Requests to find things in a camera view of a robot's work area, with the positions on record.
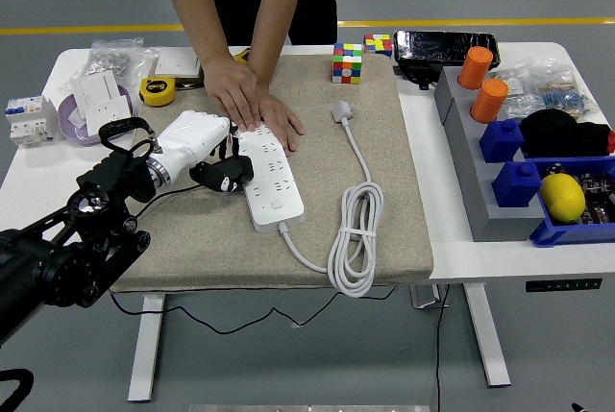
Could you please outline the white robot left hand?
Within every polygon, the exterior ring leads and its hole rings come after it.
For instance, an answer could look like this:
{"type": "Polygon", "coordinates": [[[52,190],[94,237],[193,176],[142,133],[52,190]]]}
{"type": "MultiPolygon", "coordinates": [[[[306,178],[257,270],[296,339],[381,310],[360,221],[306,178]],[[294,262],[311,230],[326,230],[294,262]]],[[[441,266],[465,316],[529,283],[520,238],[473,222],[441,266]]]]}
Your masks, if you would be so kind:
{"type": "Polygon", "coordinates": [[[206,112],[183,111],[155,140],[147,166],[154,187],[170,187],[184,169],[204,162],[230,134],[226,117],[206,112]]]}

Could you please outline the person's right hand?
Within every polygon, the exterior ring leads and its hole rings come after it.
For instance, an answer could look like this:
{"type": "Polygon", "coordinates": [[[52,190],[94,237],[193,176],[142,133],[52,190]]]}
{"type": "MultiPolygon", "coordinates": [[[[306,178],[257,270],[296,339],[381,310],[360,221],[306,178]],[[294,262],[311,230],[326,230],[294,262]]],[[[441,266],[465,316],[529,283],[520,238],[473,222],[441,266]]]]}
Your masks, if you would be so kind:
{"type": "Polygon", "coordinates": [[[201,59],[201,64],[210,99],[241,131],[254,131],[260,123],[255,74],[229,53],[201,59]]]}

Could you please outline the person's left hand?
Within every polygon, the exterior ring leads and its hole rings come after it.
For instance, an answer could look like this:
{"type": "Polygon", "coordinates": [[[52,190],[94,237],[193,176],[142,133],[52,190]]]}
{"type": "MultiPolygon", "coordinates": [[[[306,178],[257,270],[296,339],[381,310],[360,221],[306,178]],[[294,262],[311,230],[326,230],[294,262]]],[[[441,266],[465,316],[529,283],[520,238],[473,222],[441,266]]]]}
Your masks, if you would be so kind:
{"type": "Polygon", "coordinates": [[[283,146],[289,156],[297,150],[296,135],[304,135],[300,119],[281,100],[269,92],[265,85],[257,85],[258,111],[261,120],[283,146]]]}

